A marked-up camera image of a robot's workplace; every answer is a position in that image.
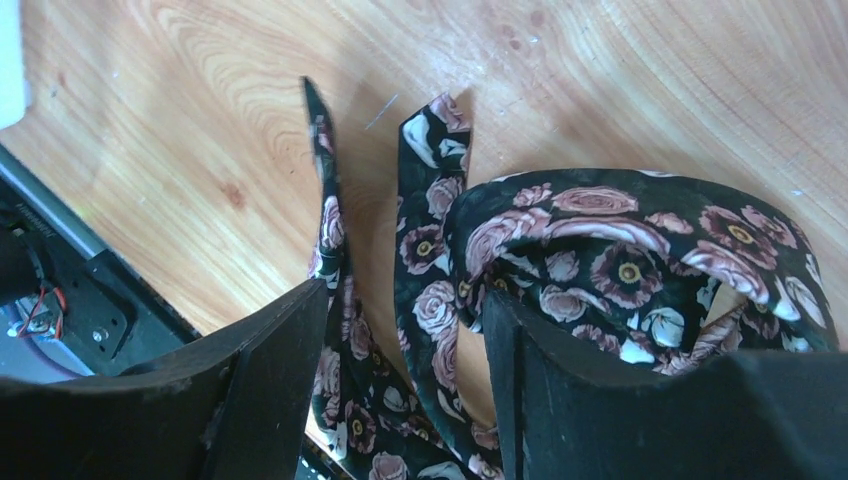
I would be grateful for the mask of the black pink rose tie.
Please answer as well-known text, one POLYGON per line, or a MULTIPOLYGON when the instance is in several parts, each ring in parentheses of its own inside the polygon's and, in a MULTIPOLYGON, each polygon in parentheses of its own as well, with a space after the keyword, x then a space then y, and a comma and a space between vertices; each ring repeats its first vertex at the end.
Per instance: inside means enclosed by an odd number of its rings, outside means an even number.
POLYGON ((780 210, 649 170, 530 171, 469 187, 471 123, 442 94, 399 128, 399 372, 355 288, 330 112, 311 80, 302 86, 323 186, 309 274, 329 295, 312 413, 352 478, 503 477, 497 431, 464 409, 456 375, 459 332, 482 329, 493 291, 668 376, 743 348, 838 347, 812 246, 780 210))

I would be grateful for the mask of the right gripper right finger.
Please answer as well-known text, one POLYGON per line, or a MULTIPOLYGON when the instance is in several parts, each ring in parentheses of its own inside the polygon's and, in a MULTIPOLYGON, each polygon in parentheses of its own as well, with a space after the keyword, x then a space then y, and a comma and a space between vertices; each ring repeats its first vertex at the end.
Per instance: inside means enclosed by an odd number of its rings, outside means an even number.
POLYGON ((667 377, 503 292, 482 309, 509 479, 843 479, 847 358, 740 352, 667 377))

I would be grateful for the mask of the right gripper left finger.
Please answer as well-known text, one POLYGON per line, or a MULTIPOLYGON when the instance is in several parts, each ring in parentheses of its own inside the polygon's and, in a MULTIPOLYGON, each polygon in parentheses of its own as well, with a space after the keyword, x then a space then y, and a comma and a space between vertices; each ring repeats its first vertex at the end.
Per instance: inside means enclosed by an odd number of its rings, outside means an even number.
POLYGON ((114 376, 1 382, 5 479, 292 479, 328 293, 310 280, 114 376))

